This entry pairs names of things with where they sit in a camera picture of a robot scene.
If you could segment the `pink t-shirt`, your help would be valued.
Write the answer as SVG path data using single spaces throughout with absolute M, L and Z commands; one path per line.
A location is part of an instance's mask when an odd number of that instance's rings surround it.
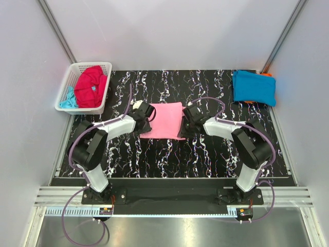
M 178 136 L 183 117 L 181 102 L 152 103 L 156 110 L 156 116 L 150 121 L 151 131 L 140 134 L 143 139 L 175 139 L 185 140 Z

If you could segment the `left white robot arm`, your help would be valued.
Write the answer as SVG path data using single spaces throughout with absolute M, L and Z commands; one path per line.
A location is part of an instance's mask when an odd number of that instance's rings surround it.
M 85 177 L 88 190 L 97 202 L 104 204 L 112 198 L 112 186 L 101 168 L 106 143 L 123 134 L 150 132 L 150 122 L 155 116 L 155 107 L 140 100 L 127 107 L 124 114 L 117 118 L 79 123 L 67 147 L 69 164 Z

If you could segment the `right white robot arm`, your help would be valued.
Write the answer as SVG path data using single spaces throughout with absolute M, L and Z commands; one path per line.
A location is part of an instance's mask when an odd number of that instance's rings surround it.
M 193 138 L 196 134 L 217 136 L 234 142 L 242 168 L 233 189 L 227 193 L 227 202 L 245 204 L 254 193 L 262 169 L 276 159 L 271 138 L 258 120 L 232 121 L 210 117 L 191 104 L 182 110 L 178 136 Z

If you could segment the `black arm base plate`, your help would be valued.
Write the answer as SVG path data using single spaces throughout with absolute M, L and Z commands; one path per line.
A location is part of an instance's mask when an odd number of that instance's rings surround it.
M 188 179 L 110 179 L 112 198 L 96 200 L 89 190 L 82 204 L 114 203 L 115 215 L 215 215 L 225 214 L 228 206 L 249 207 L 264 204 L 262 192 L 255 189 L 245 202 L 228 203 L 227 193 L 236 180 L 228 178 Z

